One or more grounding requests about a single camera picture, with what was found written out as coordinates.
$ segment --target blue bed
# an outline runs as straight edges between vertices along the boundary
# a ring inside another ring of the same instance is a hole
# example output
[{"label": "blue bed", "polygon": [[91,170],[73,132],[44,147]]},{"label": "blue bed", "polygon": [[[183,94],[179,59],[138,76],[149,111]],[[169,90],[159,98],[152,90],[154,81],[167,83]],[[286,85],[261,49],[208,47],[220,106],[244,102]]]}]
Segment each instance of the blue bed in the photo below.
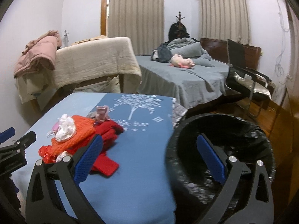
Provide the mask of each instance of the blue bed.
[{"label": "blue bed", "polygon": [[[164,154],[172,134],[172,98],[112,93],[73,93],[48,111],[30,130],[36,142],[26,150],[28,164],[13,173],[13,180],[26,196],[38,150],[49,145],[47,132],[62,114],[86,116],[96,105],[108,105],[110,117],[125,132],[107,155],[120,167],[110,178],[89,175],[80,183],[83,193],[107,224],[173,224],[175,201],[165,169]],[[69,215],[74,213],[57,188]]]},{"label": "blue bed", "polygon": [[151,61],[150,56],[136,56],[142,72],[140,94],[163,95],[177,99],[187,109],[225,95],[228,65],[211,59],[213,67],[183,69],[168,63]]}]

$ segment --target headboard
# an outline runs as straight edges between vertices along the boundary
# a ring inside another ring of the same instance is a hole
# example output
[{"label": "headboard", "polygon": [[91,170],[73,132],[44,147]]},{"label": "headboard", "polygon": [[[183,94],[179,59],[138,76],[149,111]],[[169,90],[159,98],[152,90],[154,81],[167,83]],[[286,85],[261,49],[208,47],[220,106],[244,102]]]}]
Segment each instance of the headboard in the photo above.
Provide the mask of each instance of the headboard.
[{"label": "headboard", "polygon": [[[200,43],[213,59],[228,63],[226,41],[201,38]],[[249,45],[243,46],[245,48],[246,66],[257,70],[262,49]]]}]

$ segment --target chair armrest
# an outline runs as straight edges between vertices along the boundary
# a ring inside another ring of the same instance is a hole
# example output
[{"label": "chair armrest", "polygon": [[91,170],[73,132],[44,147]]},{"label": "chair armrest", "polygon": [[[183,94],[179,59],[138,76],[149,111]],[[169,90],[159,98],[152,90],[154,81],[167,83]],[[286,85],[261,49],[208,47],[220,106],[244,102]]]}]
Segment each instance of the chair armrest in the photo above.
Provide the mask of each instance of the chair armrest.
[{"label": "chair armrest", "polygon": [[247,70],[247,69],[240,68],[240,67],[238,67],[238,66],[232,65],[232,64],[229,64],[229,66],[232,67],[232,68],[234,68],[234,69],[236,69],[236,70],[238,70],[238,71],[240,71],[240,72],[243,72],[243,73],[245,73],[245,74],[251,76],[252,81],[254,81],[254,82],[257,81],[257,76],[256,76],[255,73],[253,73],[253,72],[251,72],[251,71],[249,71],[249,70]]},{"label": "chair armrest", "polygon": [[255,73],[255,74],[260,75],[261,77],[263,77],[264,79],[266,79],[266,82],[267,82],[267,83],[270,81],[270,78],[269,78],[269,77],[267,77],[266,75],[260,73],[259,71],[256,71],[256,70],[251,69],[251,68],[248,68],[248,67],[246,67],[246,69],[249,70],[249,71],[251,71],[251,72],[253,72],[253,73]]}]

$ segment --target pink puffer jacket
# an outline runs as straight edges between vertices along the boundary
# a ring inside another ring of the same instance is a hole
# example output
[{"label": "pink puffer jacket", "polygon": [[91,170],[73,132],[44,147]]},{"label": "pink puffer jacket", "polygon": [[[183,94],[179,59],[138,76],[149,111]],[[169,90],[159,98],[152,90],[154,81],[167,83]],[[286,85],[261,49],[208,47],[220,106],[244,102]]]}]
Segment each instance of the pink puffer jacket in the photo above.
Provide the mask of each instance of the pink puffer jacket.
[{"label": "pink puffer jacket", "polygon": [[62,42],[57,30],[50,30],[36,40],[30,41],[14,68],[14,78],[38,72],[41,67],[55,69],[57,47]]}]

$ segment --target metal bolt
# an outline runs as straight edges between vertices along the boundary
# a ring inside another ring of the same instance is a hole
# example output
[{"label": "metal bolt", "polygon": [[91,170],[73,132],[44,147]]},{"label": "metal bolt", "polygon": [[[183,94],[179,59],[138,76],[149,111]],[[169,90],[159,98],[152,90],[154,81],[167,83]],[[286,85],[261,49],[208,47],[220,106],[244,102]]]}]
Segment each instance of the metal bolt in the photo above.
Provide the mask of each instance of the metal bolt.
[{"label": "metal bolt", "polygon": [[228,158],[231,162],[236,162],[237,161],[237,158],[235,156],[230,156]]},{"label": "metal bolt", "polygon": [[264,165],[263,161],[261,161],[261,160],[258,160],[258,161],[257,161],[257,164],[258,164],[259,166],[263,166],[263,165]]},{"label": "metal bolt", "polygon": [[35,164],[36,164],[37,166],[42,165],[42,160],[37,160]]},{"label": "metal bolt", "polygon": [[70,161],[71,160],[71,157],[70,156],[65,156],[63,159],[62,159],[62,161],[64,161],[64,162],[68,162],[68,161]]}]

